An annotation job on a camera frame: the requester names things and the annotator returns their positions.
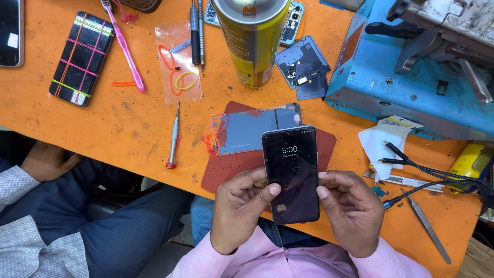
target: person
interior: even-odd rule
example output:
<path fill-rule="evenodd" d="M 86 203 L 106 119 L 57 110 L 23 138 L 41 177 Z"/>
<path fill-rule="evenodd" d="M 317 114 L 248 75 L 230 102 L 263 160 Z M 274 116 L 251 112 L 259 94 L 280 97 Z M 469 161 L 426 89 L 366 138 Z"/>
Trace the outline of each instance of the person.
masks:
<path fill-rule="evenodd" d="M 258 168 L 222 184 L 214 203 L 196 196 L 191 216 L 200 242 L 168 277 L 431 277 L 379 237 L 384 207 L 355 173 L 319 173 L 316 192 L 340 246 L 260 219 L 280 191 Z"/>
<path fill-rule="evenodd" d="M 64 153 L 38 141 L 20 167 L 0 158 L 0 277 L 137 277 L 194 195 L 162 185 L 90 222 L 90 193 L 122 171 Z"/>

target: pink shirt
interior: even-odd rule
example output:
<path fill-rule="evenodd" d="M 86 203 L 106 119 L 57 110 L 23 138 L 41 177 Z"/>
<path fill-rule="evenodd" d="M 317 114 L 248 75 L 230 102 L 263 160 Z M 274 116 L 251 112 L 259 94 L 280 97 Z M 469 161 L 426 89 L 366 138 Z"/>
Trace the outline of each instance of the pink shirt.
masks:
<path fill-rule="evenodd" d="M 183 256 L 169 278 L 427 278 L 429 271 L 396 252 L 379 238 L 377 250 L 368 258 L 355 258 L 336 244 L 309 248 L 279 248 L 259 226 L 235 254 L 214 250 L 209 233 Z"/>

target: green rubber band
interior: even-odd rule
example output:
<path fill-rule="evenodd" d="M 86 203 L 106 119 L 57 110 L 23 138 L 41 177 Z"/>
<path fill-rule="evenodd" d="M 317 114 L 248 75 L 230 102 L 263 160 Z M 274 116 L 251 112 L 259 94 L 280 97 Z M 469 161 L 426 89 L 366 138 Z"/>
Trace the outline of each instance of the green rubber band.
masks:
<path fill-rule="evenodd" d="M 112 36 L 112 37 L 115 37 L 115 35 L 113 35 L 112 33 L 108 32 L 108 31 L 105 31 L 105 30 L 103 30 L 103 29 L 99 29 L 98 27 L 96 27 L 96 26 L 94 26 L 94 25 L 91 25 L 91 24 L 89 24 L 89 23 L 87 23 L 87 22 L 85 22 L 85 21 L 78 20 L 77 18 L 74 18 L 74 20 L 75 20 L 75 21 L 77 21 L 77 22 L 80 22 L 80 23 L 82 23 L 82 24 L 85 24 L 85 25 L 87 25 L 87 26 L 91 26 L 92 28 L 97 29 L 97 30 L 99 30 L 99 31 L 101 31 L 101 32 L 103 32 L 103 33 L 106 33 L 106 34 L 108 34 L 108 35 L 110 35 L 110 36 Z"/>
<path fill-rule="evenodd" d="M 87 97 L 91 97 L 91 95 L 90 95 L 90 94 L 86 94 L 86 93 L 83 93 L 83 92 L 81 92 L 81 91 L 78 91 L 78 90 L 76 90 L 76 89 L 72 88 L 71 86 L 67 86 L 67 85 L 65 85 L 65 84 L 63 84 L 63 83 L 60 83 L 60 82 L 56 81 L 55 79 L 52 79 L 52 81 L 53 81 L 53 82 L 55 82 L 55 83 L 58 83 L 58 84 L 60 84 L 60 85 L 63 85 L 63 86 L 65 86 L 65 87 L 67 87 L 67 88 L 69 88 L 69 89 L 71 89 L 71 90 L 74 90 L 75 92 L 78 92 L 78 93 L 80 93 L 80 94 L 82 94 L 82 95 L 85 95 L 85 96 L 87 96 Z"/>

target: blue machine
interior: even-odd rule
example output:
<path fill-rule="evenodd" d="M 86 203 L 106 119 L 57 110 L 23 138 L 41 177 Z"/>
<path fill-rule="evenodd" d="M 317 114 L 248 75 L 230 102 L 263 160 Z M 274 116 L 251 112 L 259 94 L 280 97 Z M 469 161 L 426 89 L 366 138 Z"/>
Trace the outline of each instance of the blue machine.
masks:
<path fill-rule="evenodd" d="M 411 134 L 431 139 L 494 140 L 494 103 L 479 104 L 466 77 L 454 77 L 423 57 L 404 74 L 394 68 L 405 39 L 364 32 L 385 22 L 394 0 L 367 0 L 352 19 L 325 101 L 334 109 L 377 122 L 397 115 L 423 125 Z M 401 23 L 401 19 L 391 25 Z M 489 84 L 490 73 L 483 73 Z M 489 85 L 493 91 L 494 82 Z"/>

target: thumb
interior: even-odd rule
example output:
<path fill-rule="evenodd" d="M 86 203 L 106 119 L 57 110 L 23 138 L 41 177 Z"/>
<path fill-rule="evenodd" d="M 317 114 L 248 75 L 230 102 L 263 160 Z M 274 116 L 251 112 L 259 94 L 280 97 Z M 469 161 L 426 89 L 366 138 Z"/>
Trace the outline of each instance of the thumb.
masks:
<path fill-rule="evenodd" d="M 343 224 L 347 216 L 334 195 L 324 186 L 318 186 L 316 192 L 328 216 L 329 222 L 334 226 Z"/>
<path fill-rule="evenodd" d="M 254 198 L 244 205 L 245 210 L 253 217 L 258 218 L 267 205 L 281 192 L 279 184 L 270 184 L 263 188 Z"/>
<path fill-rule="evenodd" d="M 75 153 L 72 155 L 67 162 L 63 164 L 63 169 L 68 172 L 70 169 L 72 169 L 74 166 L 76 166 L 84 157 L 78 153 Z"/>

